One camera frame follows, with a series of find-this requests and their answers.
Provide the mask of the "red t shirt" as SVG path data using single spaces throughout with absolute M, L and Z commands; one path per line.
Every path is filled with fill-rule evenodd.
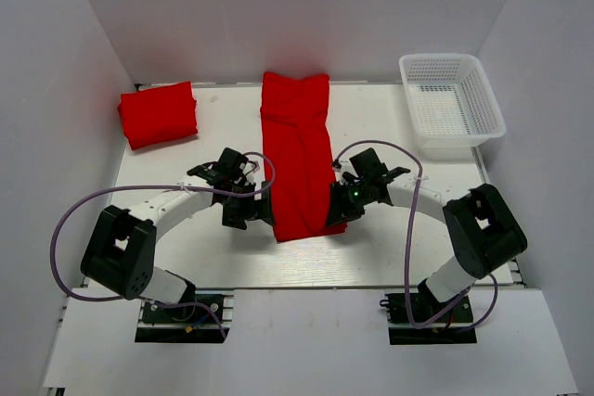
M 197 135 L 197 101 L 190 82 L 121 94 L 117 107 L 132 150 Z
M 345 232 L 346 224 L 326 224 L 330 185 L 335 181 L 329 132 L 329 76 L 301 80 L 274 72 L 263 76 L 261 128 L 273 230 L 278 242 Z

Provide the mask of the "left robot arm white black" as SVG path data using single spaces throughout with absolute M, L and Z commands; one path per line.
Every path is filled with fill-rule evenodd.
M 255 183 L 259 165 L 254 153 L 225 148 L 216 161 L 189 169 L 175 185 L 129 208 L 110 205 L 98 216 L 81 270 L 126 300 L 152 300 L 174 320 L 196 310 L 196 287 L 155 265 L 160 239 L 199 211 L 221 205 L 222 224 L 244 230 L 249 221 L 273 222 L 272 180 Z

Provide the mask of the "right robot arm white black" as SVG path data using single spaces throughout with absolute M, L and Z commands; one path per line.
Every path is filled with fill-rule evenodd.
M 528 247 L 522 228 L 493 185 L 468 190 L 439 185 L 428 180 L 423 171 L 388 168 L 373 148 L 354 155 L 346 164 L 334 160 L 332 168 L 340 177 L 330 186 L 328 226 L 360 219 L 372 203 L 409 211 L 404 300 L 407 320 L 416 329 L 443 319 L 477 281 L 492 277 L 496 269 Z M 453 255 L 412 287 L 409 268 L 417 214 L 445 225 Z

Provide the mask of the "folded red t shirt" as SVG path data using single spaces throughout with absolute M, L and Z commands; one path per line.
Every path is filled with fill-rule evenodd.
M 117 107 L 132 150 L 197 135 L 197 101 L 190 82 L 121 94 Z

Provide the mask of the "white plastic mesh basket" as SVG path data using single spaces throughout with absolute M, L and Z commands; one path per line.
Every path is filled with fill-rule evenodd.
M 399 68 L 421 150 L 473 148 L 506 133 L 493 89 L 477 57 L 412 54 L 400 57 Z

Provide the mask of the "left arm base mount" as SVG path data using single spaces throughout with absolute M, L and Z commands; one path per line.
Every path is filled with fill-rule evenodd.
M 228 334 L 233 315 L 232 292 L 198 292 L 195 300 L 209 307 L 164 309 L 156 303 L 143 303 L 136 325 L 135 343 L 223 344 L 225 339 L 211 312 Z

